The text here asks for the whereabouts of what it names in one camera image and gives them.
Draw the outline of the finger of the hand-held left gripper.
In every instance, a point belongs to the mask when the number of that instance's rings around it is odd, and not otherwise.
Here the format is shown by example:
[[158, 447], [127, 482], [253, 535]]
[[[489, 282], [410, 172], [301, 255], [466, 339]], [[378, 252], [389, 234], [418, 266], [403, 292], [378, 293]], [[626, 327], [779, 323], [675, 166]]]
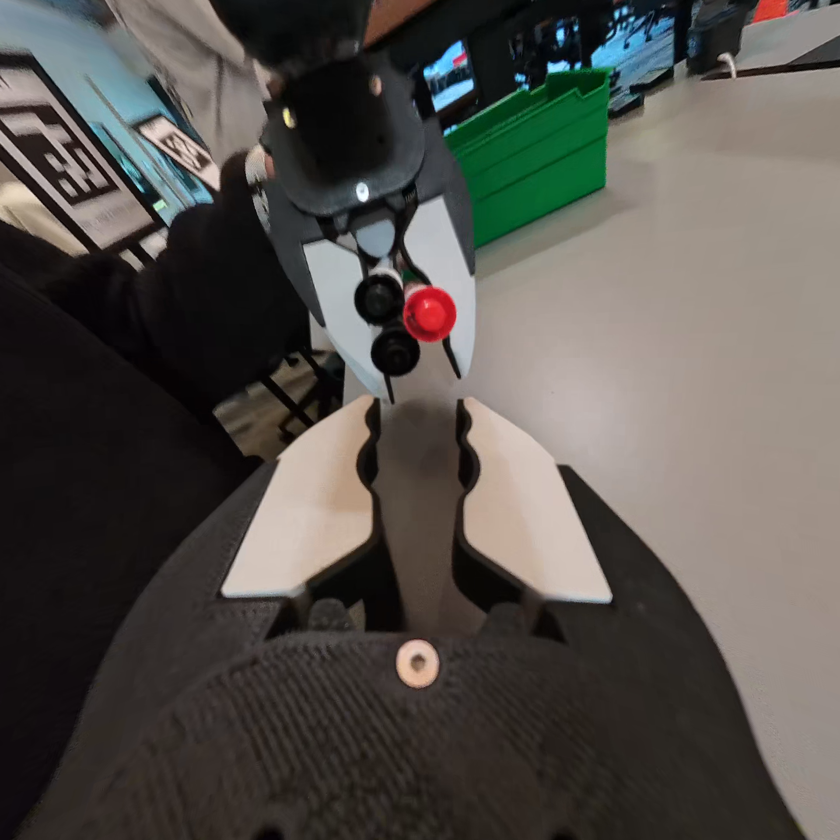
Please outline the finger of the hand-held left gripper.
[[382, 327], [365, 321], [355, 306], [355, 292], [364, 278], [360, 258], [327, 239], [304, 245], [303, 253], [322, 312], [323, 328], [333, 347], [365, 390], [393, 403], [385, 375], [371, 356], [373, 342], [382, 333]]
[[456, 376], [465, 379], [476, 343], [476, 282], [443, 197], [418, 206], [406, 228], [402, 245], [410, 270], [443, 288], [455, 300], [455, 327], [440, 343]]

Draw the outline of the green plastic bin stack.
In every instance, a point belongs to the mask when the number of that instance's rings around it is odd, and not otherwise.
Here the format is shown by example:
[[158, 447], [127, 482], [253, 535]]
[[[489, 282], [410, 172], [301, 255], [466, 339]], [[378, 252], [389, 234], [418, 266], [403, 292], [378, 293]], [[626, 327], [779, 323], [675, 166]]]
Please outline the green plastic bin stack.
[[610, 78], [603, 68], [550, 73], [445, 135], [477, 248], [603, 189]]

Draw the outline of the computer monitor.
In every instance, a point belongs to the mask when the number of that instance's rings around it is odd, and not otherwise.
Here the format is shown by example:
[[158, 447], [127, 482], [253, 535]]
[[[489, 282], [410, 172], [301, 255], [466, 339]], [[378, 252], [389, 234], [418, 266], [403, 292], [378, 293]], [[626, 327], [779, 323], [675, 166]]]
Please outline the computer monitor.
[[478, 102], [476, 75], [463, 39], [426, 64], [423, 78], [434, 112], [441, 120], [457, 122], [460, 113], [473, 109]]

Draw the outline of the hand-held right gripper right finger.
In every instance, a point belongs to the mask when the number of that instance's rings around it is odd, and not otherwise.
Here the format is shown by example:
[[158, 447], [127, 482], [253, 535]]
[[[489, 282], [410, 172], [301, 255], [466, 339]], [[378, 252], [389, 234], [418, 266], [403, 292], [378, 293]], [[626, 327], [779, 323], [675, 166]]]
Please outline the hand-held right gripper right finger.
[[456, 410], [453, 576], [476, 606], [607, 605], [613, 592], [547, 449], [474, 397]]

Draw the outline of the person's left forearm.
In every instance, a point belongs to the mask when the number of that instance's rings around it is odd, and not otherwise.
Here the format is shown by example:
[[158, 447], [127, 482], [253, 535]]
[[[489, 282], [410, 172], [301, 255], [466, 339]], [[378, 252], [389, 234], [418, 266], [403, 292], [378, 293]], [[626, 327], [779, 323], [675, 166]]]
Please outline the person's left forearm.
[[261, 145], [233, 155], [210, 204], [174, 218], [154, 263], [67, 260], [46, 297], [197, 416], [276, 372], [309, 343], [308, 310], [269, 239]]

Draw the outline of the black dry erase marker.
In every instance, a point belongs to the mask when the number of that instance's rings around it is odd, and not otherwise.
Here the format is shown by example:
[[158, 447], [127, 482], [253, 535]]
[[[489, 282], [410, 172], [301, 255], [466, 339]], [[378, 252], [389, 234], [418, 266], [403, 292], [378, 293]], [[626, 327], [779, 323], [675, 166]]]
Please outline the black dry erase marker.
[[371, 360], [375, 369], [391, 379], [413, 372], [420, 356], [419, 342], [401, 322], [384, 326], [371, 346]]
[[360, 317], [372, 327], [402, 320], [405, 293], [401, 273], [388, 260], [370, 267], [355, 289], [353, 303]]

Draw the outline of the small black-white tag card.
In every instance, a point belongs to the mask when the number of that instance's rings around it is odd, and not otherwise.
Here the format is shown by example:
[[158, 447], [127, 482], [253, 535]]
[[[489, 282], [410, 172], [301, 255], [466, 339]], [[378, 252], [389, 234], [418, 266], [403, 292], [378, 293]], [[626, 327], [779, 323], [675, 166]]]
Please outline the small black-white tag card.
[[156, 114], [133, 123], [131, 128], [208, 190], [218, 192], [221, 175], [213, 157], [201, 143], [180, 129], [169, 117]]

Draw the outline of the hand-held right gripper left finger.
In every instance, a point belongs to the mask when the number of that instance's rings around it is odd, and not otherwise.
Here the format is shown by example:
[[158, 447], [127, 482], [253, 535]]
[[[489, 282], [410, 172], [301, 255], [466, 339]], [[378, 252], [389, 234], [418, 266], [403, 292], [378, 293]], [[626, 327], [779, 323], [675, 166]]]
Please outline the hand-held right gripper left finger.
[[227, 600], [293, 598], [360, 549], [374, 507], [358, 467], [371, 439], [363, 395], [311, 427], [278, 457], [222, 583]]

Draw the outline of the red dry erase marker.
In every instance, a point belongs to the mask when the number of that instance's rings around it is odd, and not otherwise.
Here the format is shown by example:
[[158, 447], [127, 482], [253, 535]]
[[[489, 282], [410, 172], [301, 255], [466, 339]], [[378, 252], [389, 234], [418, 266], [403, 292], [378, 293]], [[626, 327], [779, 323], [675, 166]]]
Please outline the red dry erase marker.
[[457, 320], [455, 300], [410, 269], [402, 269], [402, 322], [420, 343], [440, 343], [452, 333]]

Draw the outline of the framed black-white tag sign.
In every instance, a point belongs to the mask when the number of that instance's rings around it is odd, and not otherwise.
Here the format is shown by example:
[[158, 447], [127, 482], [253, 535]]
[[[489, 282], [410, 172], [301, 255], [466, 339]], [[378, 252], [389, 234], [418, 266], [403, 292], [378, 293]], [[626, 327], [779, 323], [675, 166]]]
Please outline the framed black-white tag sign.
[[1, 55], [1, 155], [89, 251], [118, 254], [165, 230], [152, 203], [25, 52]]

